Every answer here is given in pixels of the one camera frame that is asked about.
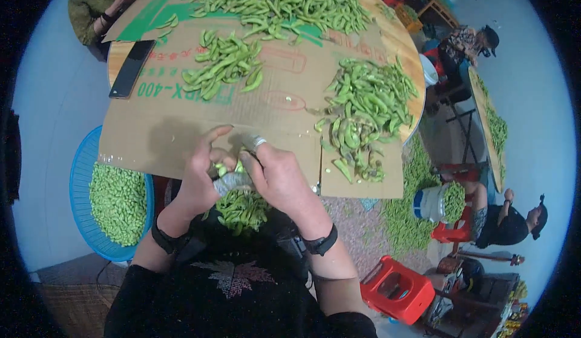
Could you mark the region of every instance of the black cap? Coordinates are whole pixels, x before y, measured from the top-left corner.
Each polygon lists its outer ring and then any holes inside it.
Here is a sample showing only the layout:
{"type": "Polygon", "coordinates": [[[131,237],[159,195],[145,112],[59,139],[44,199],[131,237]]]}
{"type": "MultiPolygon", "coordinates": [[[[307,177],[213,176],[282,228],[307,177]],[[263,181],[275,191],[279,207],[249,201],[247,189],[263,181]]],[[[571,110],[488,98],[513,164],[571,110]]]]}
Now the black cap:
{"type": "Polygon", "coordinates": [[[492,52],[492,55],[496,57],[496,47],[498,47],[498,42],[500,41],[498,34],[488,25],[484,27],[483,31],[484,36],[486,36],[486,40],[490,45],[490,51],[492,52]]]}

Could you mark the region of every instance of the smartphone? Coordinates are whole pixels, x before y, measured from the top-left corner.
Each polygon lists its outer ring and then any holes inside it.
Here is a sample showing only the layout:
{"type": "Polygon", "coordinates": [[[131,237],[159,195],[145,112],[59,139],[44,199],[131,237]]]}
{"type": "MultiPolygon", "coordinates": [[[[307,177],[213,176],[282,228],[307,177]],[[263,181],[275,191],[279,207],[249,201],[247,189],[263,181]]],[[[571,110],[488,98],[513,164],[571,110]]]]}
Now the smartphone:
{"type": "Polygon", "coordinates": [[[153,49],[155,41],[137,41],[127,55],[125,62],[117,74],[117,78],[111,87],[109,97],[112,99],[128,99],[135,86],[135,81],[145,64],[149,53],[153,49]]]}

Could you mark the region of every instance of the floral shirt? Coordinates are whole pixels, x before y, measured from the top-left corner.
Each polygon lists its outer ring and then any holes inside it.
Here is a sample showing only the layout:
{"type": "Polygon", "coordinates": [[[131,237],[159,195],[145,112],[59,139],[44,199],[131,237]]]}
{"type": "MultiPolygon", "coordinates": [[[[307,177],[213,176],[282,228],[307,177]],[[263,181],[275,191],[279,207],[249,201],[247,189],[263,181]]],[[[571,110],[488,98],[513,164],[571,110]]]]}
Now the floral shirt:
{"type": "Polygon", "coordinates": [[[448,54],[456,64],[462,63],[465,53],[478,55],[482,46],[478,44],[476,34],[477,32],[474,28],[462,25],[448,36],[448,41],[444,44],[444,51],[446,51],[446,54],[448,54]],[[466,47],[466,51],[460,51],[457,47],[460,49],[466,47]]]}

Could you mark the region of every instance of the round wooden table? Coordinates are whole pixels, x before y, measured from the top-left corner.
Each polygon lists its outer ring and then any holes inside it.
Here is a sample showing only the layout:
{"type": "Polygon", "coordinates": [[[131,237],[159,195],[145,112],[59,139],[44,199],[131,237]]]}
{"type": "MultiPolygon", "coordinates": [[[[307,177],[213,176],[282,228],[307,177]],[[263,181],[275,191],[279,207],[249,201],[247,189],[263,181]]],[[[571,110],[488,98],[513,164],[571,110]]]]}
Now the round wooden table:
{"type": "MultiPolygon", "coordinates": [[[[411,127],[405,125],[400,127],[402,142],[406,142],[419,124],[426,99],[424,69],[419,60],[418,51],[410,34],[399,19],[395,17],[393,20],[388,20],[381,9],[376,6],[377,4],[383,6],[381,0],[359,0],[359,2],[371,12],[372,17],[376,18],[377,24],[381,29],[381,39],[385,46],[388,60],[393,62],[395,61],[396,55],[399,56],[404,71],[411,77],[411,80],[418,90],[419,97],[412,97],[407,104],[410,109],[410,114],[415,118],[415,124],[411,125],[411,127]]],[[[133,47],[133,44],[134,42],[112,42],[111,48],[109,49],[109,58],[107,59],[107,72],[111,86],[113,86],[113,82],[115,82],[117,74],[119,74],[119,70],[133,47]]]]}

